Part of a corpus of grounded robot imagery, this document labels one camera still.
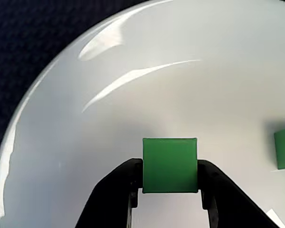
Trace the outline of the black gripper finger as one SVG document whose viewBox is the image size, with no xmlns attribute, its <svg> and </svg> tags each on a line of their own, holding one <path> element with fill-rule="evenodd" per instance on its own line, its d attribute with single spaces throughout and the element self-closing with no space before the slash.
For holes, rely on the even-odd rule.
<svg viewBox="0 0 285 228">
<path fill-rule="evenodd" d="M 278 225 L 221 169 L 198 160 L 198 188 L 211 228 L 277 228 Z"/>
<path fill-rule="evenodd" d="M 142 174 L 140 158 L 131 158 L 113 169 L 93 188 L 76 227 L 130 228 L 138 190 L 143 187 Z"/>
</svg>

